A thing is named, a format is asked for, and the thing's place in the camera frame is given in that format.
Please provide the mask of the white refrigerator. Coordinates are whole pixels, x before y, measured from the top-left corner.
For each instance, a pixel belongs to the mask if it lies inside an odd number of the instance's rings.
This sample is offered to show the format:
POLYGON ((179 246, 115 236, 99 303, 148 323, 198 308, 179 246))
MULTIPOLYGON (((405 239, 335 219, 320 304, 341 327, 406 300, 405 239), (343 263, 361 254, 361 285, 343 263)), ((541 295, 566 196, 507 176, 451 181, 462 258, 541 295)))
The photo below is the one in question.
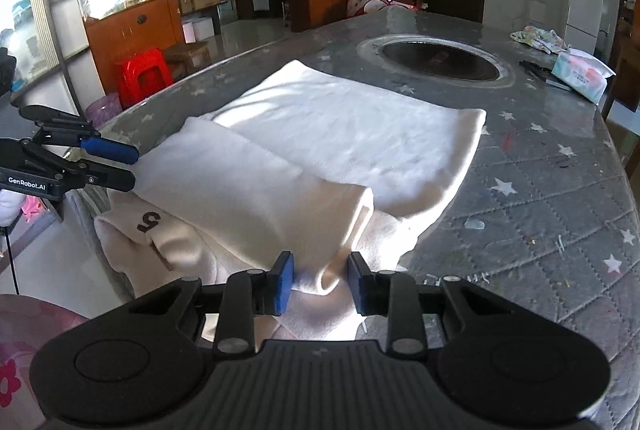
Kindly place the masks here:
POLYGON ((597 48, 604 0, 566 0, 563 38, 574 49, 593 54, 597 48))

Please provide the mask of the glass display cabinet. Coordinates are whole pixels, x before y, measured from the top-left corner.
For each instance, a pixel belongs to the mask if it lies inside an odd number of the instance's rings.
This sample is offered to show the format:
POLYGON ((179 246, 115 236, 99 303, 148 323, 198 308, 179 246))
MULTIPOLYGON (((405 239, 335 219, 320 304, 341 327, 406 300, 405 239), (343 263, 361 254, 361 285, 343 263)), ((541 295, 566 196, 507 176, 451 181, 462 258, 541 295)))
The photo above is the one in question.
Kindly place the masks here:
POLYGON ((178 0, 1 0, 15 105, 88 108, 122 88, 137 58, 182 39, 178 0))

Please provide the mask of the black remote on table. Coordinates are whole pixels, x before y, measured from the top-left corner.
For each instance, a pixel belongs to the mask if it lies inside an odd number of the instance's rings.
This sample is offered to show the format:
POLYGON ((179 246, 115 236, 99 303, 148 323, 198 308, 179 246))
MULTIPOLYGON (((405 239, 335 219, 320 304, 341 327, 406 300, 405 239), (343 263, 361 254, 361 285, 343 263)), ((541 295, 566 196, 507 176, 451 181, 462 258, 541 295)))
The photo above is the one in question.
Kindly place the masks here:
POLYGON ((534 62, 523 60, 518 62, 518 65, 520 65, 525 72, 527 72, 530 75, 533 75, 534 77, 536 77, 537 79, 541 80, 544 83, 555 82, 556 80, 556 78, 554 77, 552 72, 549 70, 549 68, 543 68, 542 66, 534 62))

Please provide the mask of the tissue pack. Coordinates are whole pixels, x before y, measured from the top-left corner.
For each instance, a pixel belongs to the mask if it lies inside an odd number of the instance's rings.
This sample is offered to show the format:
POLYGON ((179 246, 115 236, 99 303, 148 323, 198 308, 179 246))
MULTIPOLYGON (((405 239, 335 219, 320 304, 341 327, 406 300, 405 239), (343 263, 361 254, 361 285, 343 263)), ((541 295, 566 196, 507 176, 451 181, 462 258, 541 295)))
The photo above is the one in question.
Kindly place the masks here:
POLYGON ((616 75, 592 54, 574 48, 558 54, 552 74, 594 105, 600 103, 608 79, 616 75))

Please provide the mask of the cardboard box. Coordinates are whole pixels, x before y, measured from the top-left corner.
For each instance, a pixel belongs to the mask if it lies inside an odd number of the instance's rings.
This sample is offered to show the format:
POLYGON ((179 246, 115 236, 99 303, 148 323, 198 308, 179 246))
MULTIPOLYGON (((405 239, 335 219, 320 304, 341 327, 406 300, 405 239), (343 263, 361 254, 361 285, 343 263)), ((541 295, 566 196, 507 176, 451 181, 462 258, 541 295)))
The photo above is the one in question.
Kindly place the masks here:
POLYGON ((219 5, 222 0, 179 0, 180 11, 188 14, 219 5))

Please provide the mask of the white cream garment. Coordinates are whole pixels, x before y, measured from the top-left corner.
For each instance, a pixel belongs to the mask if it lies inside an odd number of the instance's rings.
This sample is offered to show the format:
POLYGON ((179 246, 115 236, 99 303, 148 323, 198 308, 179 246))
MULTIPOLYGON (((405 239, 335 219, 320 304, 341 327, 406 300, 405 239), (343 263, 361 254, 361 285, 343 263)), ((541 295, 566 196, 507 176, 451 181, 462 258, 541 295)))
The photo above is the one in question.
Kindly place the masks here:
POLYGON ((347 256, 396 268, 456 196, 485 121, 293 61, 143 155, 96 235, 136 296, 186 276, 224 283, 289 251, 291 299, 258 317, 257 339, 350 340, 347 256))

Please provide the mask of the white storage bin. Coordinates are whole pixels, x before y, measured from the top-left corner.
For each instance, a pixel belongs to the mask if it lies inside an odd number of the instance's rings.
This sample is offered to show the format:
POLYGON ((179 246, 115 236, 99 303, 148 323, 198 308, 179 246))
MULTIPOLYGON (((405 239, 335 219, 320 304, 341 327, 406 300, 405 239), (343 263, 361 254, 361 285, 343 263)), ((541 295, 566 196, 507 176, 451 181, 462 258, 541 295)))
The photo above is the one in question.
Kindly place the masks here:
POLYGON ((206 39, 216 35, 214 21, 210 16, 183 20, 182 31, 187 44, 205 42, 206 39))

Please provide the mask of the grey star quilted table cover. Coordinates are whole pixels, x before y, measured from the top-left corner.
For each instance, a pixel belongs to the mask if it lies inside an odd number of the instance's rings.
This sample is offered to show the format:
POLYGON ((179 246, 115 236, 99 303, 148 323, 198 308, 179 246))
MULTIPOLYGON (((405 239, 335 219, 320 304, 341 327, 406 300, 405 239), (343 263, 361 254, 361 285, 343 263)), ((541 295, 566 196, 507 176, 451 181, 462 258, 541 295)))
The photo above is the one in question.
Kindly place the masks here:
POLYGON ((481 108, 486 130, 454 201, 404 263, 420 280, 459 274, 597 343, 612 366, 605 429, 639 424, 639 214, 600 112, 530 79, 532 50, 495 28, 392 9, 317 28, 218 62, 104 126, 148 152, 300 61, 405 98, 481 108), (498 82, 462 84, 395 66, 389 40, 440 40, 496 62, 498 82))

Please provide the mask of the crumpled patterned cloth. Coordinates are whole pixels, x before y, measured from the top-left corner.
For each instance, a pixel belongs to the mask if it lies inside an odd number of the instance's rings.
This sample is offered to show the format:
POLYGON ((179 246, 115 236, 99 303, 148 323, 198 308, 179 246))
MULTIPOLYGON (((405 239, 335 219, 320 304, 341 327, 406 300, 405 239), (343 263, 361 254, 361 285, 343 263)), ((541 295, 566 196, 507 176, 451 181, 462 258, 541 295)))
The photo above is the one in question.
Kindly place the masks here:
POLYGON ((533 25, 527 25, 521 31, 511 33, 510 38, 514 42, 547 54, 559 54, 570 50, 570 45, 555 31, 547 31, 533 25))

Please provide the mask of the red plastic stool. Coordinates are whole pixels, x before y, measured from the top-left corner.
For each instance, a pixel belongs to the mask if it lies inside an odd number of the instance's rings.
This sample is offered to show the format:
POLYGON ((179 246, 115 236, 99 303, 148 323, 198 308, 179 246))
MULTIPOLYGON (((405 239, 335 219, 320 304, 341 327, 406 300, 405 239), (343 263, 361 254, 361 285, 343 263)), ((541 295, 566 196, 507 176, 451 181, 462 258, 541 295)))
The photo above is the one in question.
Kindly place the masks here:
POLYGON ((153 48, 119 62, 116 83, 120 104, 129 109, 174 83, 163 52, 153 48))

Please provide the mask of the round black table hotplate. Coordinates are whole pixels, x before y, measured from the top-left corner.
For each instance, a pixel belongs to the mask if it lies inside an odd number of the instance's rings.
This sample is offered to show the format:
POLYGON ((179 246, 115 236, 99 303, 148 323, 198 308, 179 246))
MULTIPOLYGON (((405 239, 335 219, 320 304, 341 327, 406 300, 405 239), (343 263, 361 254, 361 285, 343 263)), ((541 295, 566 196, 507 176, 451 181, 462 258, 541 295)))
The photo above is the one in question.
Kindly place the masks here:
POLYGON ((363 40, 358 56, 385 71, 474 89, 509 88, 514 69, 495 54, 465 42, 427 35, 393 34, 363 40))

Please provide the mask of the wooden sideboard cabinet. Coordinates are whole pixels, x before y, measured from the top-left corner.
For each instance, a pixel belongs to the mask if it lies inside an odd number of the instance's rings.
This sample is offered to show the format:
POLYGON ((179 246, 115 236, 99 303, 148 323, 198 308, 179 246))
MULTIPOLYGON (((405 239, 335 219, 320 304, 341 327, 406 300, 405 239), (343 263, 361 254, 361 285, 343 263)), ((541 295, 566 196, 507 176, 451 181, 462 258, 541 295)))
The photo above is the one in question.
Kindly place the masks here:
POLYGON ((639 0, 620 0, 610 62, 615 75, 606 89, 604 119, 616 102, 631 112, 639 109, 639 0))

